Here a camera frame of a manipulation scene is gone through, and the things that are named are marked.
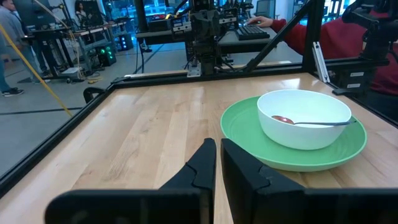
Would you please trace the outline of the white bowl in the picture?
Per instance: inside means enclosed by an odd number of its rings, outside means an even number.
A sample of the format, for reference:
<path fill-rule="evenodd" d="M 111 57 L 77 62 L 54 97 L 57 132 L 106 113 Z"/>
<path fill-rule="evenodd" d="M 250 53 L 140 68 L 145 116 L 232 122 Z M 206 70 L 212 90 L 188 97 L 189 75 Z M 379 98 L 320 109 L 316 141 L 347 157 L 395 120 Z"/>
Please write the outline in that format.
<path fill-rule="evenodd" d="M 352 116 L 350 108 L 342 101 L 308 90 L 270 91 L 257 100 L 257 113 L 267 137 L 283 146 L 300 150 L 316 150 L 329 146 L 337 140 L 345 127 L 292 125 L 272 116 L 283 116 L 295 123 L 337 123 L 349 121 Z"/>

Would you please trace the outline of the black aluminium table frame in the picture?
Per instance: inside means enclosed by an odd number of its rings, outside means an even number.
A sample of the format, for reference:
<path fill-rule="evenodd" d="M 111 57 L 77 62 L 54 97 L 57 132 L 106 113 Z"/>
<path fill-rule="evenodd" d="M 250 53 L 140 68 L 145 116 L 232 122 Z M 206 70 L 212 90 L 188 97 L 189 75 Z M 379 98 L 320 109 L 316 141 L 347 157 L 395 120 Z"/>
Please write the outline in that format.
<path fill-rule="evenodd" d="M 32 152 L 22 158 L 14 167 L 0 177 L 0 198 L 29 173 L 50 151 L 67 137 L 98 105 L 100 105 L 114 90 L 120 88 L 135 88 L 156 85 L 171 85 L 179 83 L 207 82 L 235 78 L 263 77 L 273 75 L 290 75 L 294 73 L 317 73 L 313 57 L 313 43 L 320 40 L 320 29 L 325 0 L 307 0 L 305 5 L 287 23 L 283 29 L 246 65 L 238 70 L 226 70 L 214 75 L 189 77 L 187 72 L 160 73 L 158 75 L 143 75 L 141 77 L 121 77 L 111 82 L 106 89 L 89 87 L 83 92 L 86 105 L 74 114 L 63 126 L 58 128 L 46 140 L 40 143 Z M 271 50 L 282 41 L 303 16 L 308 16 L 308 26 L 305 39 L 305 51 L 302 63 L 283 63 L 261 65 Z M 344 70 L 357 65 L 355 58 L 338 58 L 325 60 L 327 70 Z"/>

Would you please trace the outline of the grey monitor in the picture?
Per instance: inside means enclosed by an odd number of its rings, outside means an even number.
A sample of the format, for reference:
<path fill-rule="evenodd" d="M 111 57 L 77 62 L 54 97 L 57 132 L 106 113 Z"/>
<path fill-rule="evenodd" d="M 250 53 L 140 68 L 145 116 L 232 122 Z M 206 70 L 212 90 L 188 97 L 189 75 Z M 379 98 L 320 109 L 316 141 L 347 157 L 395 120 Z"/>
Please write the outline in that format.
<path fill-rule="evenodd" d="M 254 15 L 275 18 L 275 0 L 257 0 Z"/>

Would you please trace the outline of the black device on stand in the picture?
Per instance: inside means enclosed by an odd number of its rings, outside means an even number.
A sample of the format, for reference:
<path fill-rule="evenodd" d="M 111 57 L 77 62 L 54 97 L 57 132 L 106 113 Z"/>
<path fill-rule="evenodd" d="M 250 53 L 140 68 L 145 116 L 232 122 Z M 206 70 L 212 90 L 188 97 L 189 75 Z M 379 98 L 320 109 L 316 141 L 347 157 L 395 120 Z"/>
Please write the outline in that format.
<path fill-rule="evenodd" d="M 387 54 L 398 63 L 398 0 L 356 0 L 339 18 L 344 23 L 366 29 L 358 64 L 340 70 L 336 78 L 341 85 L 337 95 L 364 95 L 371 89 L 379 67 L 389 65 Z"/>

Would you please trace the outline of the green plate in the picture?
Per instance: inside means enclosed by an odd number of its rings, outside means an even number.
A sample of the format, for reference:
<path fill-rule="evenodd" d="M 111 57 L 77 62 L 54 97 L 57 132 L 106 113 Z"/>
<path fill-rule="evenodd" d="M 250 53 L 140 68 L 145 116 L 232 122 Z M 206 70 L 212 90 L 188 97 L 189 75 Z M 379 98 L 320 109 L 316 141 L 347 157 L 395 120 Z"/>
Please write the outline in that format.
<path fill-rule="evenodd" d="M 313 151 L 292 149 L 267 137 L 259 123 L 257 96 L 228 107 L 220 119 L 224 136 L 267 166 L 292 172 L 315 172 L 341 166 L 366 147 L 368 135 L 363 124 L 348 126 L 331 145 Z"/>

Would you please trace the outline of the person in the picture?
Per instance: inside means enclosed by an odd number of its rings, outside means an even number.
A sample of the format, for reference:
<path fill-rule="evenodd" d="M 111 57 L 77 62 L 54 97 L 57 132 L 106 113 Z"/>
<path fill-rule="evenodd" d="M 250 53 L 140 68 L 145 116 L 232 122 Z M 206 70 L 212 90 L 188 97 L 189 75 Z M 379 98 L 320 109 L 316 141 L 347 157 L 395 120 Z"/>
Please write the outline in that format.
<path fill-rule="evenodd" d="M 37 68 L 30 44 L 22 40 L 22 38 L 25 36 L 25 33 L 22 30 L 22 24 L 19 17 L 14 13 L 15 11 L 16 7 L 13 3 L 13 0 L 0 0 L 0 25 L 4 28 L 6 34 L 22 53 L 25 59 L 30 63 L 31 67 L 38 72 L 39 69 Z M 11 44 L 6 40 L 1 31 L 0 34 L 2 35 L 4 44 L 6 46 L 5 55 L 12 54 L 14 49 L 12 48 Z"/>
<path fill-rule="evenodd" d="M 0 92 L 5 97 L 21 95 L 24 90 L 18 89 L 17 87 L 11 88 L 5 79 L 5 65 L 2 56 L 6 53 L 6 46 L 4 44 L 4 39 L 0 34 Z"/>
<path fill-rule="evenodd" d="M 75 15 L 78 20 L 78 22 L 82 21 L 87 21 L 88 19 L 91 19 L 92 15 L 87 14 L 84 10 L 84 5 L 80 1 L 75 2 Z"/>
<path fill-rule="evenodd" d="M 356 57 L 362 51 L 362 36 L 366 29 L 341 19 L 326 22 L 321 27 L 320 46 L 325 59 Z M 297 24 L 284 37 L 287 45 L 299 54 L 304 53 L 307 27 Z M 389 65 L 379 67 L 371 89 L 386 95 L 398 96 L 398 63 L 387 54 Z"/>

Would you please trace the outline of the iridescent metal spoon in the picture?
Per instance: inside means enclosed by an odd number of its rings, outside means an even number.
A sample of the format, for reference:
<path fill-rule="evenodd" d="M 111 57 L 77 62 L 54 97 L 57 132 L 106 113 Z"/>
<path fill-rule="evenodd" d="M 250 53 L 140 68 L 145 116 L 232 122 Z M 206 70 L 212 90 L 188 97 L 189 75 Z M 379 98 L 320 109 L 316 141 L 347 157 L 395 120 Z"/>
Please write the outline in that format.
<path fill-rule="evenodd" d="M 356 123 L 356 121 L 344 121 L 344 122 L 337 122 L 337 123 L 319 123 L 319 122 L 297 122 L 297 123 L 295 123 L 291 119 L 288 119 L 283 116 L 273 115 L 272 118 L 274 118 L 278 121 L 284 122 L 284 123 L 292 124 L 292 125 L 312 124 L 312 125 L 321 125 L 321 126 L 346 126 L 349 124 Z"/>

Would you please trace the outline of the black workbench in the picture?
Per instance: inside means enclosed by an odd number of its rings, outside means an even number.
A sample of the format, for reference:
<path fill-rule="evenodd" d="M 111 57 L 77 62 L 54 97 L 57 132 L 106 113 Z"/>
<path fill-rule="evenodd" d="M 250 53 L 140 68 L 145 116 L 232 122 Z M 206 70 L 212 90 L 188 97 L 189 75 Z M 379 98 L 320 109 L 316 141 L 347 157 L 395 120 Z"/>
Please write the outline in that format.
<path fill-rule="evenodd" d="M 75 66 L 65 45 L 66 39 L 71 39 L 66 28 L 31 30 L 22 40 L 28 42 L 37 56 L 40 71 L 46 80 L 65 80 L 67 83 L 80 83 L 81 71 Z"/>

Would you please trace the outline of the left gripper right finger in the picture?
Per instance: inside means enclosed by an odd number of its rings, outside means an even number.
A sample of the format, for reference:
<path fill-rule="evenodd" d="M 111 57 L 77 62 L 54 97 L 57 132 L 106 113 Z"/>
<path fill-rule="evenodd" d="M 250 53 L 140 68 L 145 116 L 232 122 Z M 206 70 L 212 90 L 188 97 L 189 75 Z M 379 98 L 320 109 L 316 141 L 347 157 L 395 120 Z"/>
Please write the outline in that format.
<path fill-rule="evenodd" d="M 311 189 L 222 139 L 234 224 L 398 224 L 398 189 Z"/>

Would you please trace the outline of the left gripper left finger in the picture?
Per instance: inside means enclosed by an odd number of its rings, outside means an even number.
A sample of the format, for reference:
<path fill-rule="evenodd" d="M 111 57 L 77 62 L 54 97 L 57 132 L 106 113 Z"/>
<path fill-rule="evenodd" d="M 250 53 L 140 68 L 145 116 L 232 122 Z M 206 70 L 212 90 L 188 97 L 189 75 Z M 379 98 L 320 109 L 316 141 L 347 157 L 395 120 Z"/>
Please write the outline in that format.
<path fill-rule="evenodd" d="M 159 189 L 71 190 L 47 205 L 45 224 L 213 224 L 215 172 L 216 144 L 206 138 Z"/>

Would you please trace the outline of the black keyboard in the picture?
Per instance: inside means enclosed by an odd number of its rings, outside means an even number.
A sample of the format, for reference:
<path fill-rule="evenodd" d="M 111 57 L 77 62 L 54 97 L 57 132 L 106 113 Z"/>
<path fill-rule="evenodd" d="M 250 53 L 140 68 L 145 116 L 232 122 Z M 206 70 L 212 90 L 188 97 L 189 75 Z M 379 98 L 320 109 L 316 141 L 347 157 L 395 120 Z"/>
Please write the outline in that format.
<path fill-rule="evenodd" d="M 235 30 L 238 40 L 269 39 L 270 35 L 258 26 L 241 26 Z"/>

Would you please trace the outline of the person's hand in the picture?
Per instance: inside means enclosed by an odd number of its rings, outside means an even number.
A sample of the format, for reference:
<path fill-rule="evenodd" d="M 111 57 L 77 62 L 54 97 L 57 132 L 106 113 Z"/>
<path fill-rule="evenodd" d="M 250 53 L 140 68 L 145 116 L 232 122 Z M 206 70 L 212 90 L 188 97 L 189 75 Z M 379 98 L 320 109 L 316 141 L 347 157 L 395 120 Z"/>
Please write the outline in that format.
<path fill-rule="evenodd" d="M 270 27 L 273 23 L 273 19 L 264 17 L 264 16 L 256 16 L 248 20 L 247 25 L 256 25 L 259 27 Z"/>

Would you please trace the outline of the silver aluminium bar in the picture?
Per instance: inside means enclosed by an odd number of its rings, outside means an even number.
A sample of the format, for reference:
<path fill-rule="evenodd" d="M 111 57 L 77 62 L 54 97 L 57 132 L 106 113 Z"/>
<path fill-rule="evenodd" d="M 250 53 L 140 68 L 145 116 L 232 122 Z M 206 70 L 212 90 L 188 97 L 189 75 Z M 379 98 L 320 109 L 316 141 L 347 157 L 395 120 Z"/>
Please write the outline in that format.
<path fill-rule="evenodd" d="M 330 83 L 330 77 L 328 74 L 325 59 L 323 58 L 323 53 L 319 42 L 313 43 L 312 52 L 319 79 L 323 83 Z"/>

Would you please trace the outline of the computer tower green lights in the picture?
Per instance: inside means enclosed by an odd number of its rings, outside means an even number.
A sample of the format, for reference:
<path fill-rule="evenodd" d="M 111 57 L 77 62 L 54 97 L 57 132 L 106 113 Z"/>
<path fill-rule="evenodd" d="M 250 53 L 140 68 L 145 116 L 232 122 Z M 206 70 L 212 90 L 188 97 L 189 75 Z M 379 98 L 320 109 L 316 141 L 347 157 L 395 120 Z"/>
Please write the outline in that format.
<path fill-rule="evenodd" d="M 116 63 L 115 51 L 112 44 L 97 46 L 95 48 L 99 63 L 104 67 L 110 67 Z"/>

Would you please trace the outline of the grey keyboard desk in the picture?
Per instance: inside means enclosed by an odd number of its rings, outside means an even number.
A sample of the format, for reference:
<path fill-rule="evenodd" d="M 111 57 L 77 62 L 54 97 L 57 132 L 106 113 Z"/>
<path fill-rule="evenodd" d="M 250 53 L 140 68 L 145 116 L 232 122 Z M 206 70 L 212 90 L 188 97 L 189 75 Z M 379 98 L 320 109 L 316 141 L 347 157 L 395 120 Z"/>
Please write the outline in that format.
<path fill-rule="evenodd" d="M 228 31 L 219 41 L 220 49 L 223 54 L 228 54 L 236 65 L 247 64 L 276 36 L 271 28 L 263 28 L 270 39 L 238 40 L 235 31 Z M 292 50 L 285 42 L 279 42 L 275 48 L 261 61 L 268 62 L 292 62 L 300 63 L 302 56 Z"/>

